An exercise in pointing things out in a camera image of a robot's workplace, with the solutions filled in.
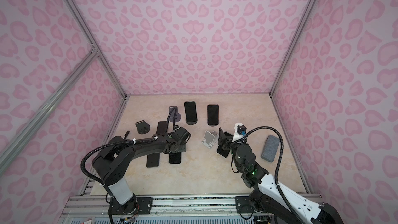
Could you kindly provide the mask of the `black phone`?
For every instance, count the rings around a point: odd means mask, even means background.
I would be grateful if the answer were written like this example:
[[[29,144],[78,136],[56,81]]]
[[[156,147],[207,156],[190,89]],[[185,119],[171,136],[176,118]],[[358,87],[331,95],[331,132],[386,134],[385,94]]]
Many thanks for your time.
[[[157,135],[165,135],[165,134],[167,134],[168,127],[169,127],[168,121],[159,121],[155,133]]]
[[[218,119],[219,120],[219,105],[208,105],[207,106],[207,119]]]
[[[232,138],[233,138],[233,135],[231,135],[229,132],[224,132],[223,135],[226,137],[227,141],[228,141],[228,140],[231,141]],[[219,138],[218,148],[217,148],[217,154],[221,155],[221,156],[224,157],[224,158],[227,158],[228,155],[229,155],[229,153],[230,153],[230,152],[229,152],[229,149],[223,149],[223,144],[220,143],[220,139],[221,139],[221,138]]]
[[[181,152],[169,154],[169,164],[181,164]]]
[[[146,167],[156,168],[160,164],[160,153],[153,153],[147,156]]]
[[[184,103],[186,119],[195,119],[197,117],[197,108],[194,101]]]

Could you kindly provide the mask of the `white folding stand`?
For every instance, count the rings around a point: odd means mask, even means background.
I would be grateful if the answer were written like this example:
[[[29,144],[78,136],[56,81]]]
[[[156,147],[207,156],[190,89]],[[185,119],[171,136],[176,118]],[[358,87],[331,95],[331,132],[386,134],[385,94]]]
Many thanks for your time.
[[[218,142],[219,133],[216,131],[205,131],[202,144],[207,148],[212,148]]]

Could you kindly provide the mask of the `purple-grey round stand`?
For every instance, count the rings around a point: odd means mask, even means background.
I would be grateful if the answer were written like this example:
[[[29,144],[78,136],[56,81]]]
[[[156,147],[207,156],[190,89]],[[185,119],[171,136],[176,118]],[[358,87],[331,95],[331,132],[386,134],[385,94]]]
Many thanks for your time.
[[[169,122],[180,122],[181,114],[179,113],[177,106],[169,106],[169,112],[171,113]]]

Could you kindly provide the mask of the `black round stand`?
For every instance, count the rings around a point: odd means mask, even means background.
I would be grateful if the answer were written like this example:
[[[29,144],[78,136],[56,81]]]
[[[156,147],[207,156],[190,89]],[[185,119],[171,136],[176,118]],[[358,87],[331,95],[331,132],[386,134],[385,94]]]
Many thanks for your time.
[[[151,129],[150,124],[148,124],[145,120],[141,120],[135,123],[137,128],[137,133],[140,135],[144,135],[148,133]]]

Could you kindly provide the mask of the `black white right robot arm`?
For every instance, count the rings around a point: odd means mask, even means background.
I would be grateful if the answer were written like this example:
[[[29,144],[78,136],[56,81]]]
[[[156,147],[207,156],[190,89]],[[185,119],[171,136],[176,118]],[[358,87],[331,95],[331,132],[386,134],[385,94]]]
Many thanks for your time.
[[[241,123],[235,125],[233,135],[219,129],[219,148],[229,151],[231,168],[240,174],[248,188],[253,189],[247,197],[236,197],[236,211],[244,214],[267,213],[287,224],[341,224],[338,211],[332,205],[323,205],[311,201],[279,182],[278,173],[282,163],[284,144],[281,134],[273,127],[265,126],[273,131],[280,141],[280,152],[274,174],[256,162],[256,155],[247,143],[249,135],[260,128],[248,131]]]

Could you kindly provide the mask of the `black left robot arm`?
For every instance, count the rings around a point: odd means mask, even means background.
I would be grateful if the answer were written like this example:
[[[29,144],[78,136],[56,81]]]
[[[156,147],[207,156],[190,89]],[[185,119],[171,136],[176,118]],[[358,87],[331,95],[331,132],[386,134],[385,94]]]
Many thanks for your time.
[[[151,138],[125,140],[115,136],[111,141],[98,147],[93,153],[92,166],[99,178],[97,181],[120,205],[134,198],[125,179],[130,162],[134,159],[156,153],[178,153],[187,144],[191,134],[183,127]]]

